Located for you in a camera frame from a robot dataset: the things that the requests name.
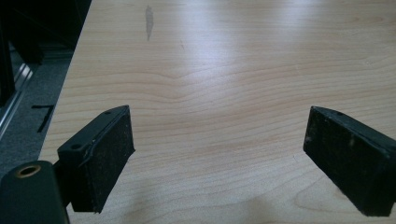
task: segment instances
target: metal ring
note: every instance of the metal ring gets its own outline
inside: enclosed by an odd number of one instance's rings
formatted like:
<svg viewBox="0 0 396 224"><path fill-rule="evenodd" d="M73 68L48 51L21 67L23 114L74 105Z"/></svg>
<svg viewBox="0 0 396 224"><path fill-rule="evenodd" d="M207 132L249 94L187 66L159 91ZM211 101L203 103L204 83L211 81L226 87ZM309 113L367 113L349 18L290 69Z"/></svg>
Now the metal ring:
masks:
<svg viewBox="0 0 396 224"><path fill-rule="evenodd" d="M15 176L17 178L26 178L26 177L29 177L29 176L37 174L40 170L41 170L41 166L40 165L29 165L29 166L25 166L25 167L21 168L15 174Z"/></svg>

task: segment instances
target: wooden table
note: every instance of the wooden table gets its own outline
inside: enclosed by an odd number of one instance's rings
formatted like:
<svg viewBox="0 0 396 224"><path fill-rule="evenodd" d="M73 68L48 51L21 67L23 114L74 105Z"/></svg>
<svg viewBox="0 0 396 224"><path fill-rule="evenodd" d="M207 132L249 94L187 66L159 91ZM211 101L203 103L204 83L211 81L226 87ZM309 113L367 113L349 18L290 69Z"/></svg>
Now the wooden table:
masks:
<svg viewBox="0 0 396 224"><path fill-rule="evenodd" d="M311 105L396 138L395 8L94 0L40 160L118 105L136 153L102 214L72 223L395 223L363 216L303 152Z"/></svg>

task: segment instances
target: black tape mark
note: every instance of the black tape mark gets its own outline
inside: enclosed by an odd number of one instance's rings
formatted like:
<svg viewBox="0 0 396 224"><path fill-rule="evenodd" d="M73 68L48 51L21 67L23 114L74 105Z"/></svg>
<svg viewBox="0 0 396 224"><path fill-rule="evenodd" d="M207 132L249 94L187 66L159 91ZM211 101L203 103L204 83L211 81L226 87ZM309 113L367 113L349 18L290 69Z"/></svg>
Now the black tape mark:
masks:
<svg viewBox="0 0 396 224"><path fill-rule="evenodd" d="M50 115L53 111L54 105L32 105L32 109L43 109L43 108L47 108L47 114L43 119L43 122L41 123L40 127L38 128L37 132L41 133L44 129L44 127L46 127L47 122L50 119Z"/></svg>

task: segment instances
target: wood grain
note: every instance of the wood grain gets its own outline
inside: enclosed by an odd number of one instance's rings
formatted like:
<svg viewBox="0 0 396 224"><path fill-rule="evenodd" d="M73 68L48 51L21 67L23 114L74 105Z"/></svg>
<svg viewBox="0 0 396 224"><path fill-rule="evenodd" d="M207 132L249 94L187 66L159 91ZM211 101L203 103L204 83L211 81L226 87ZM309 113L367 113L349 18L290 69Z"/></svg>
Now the wood grain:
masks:
<svg viewBox="0 0 396 224"><path fill-rule="evenodd" d="M311 105L396 138L395 8L92 1L40 160L118 105L136 153L103 213L72 223L394 223L358 212L303 141Z"/></svg>

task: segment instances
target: gray floor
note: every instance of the gray floor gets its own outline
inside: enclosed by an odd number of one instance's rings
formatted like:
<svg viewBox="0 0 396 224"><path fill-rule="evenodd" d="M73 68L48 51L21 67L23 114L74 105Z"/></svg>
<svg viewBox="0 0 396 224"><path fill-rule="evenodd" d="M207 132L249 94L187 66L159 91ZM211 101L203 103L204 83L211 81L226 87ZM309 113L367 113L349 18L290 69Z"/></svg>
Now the gray floor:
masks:
<svg viewBox="0 0 396 224"><path fill-rule="evenodd" d="M33 74L18 90L19 104L0 139L0 178L15 166L37 160L73 55L60 46L42 47L44 61L29 64ZM12 61L14 73L18 73L22 60L14 55Z"/></svg>

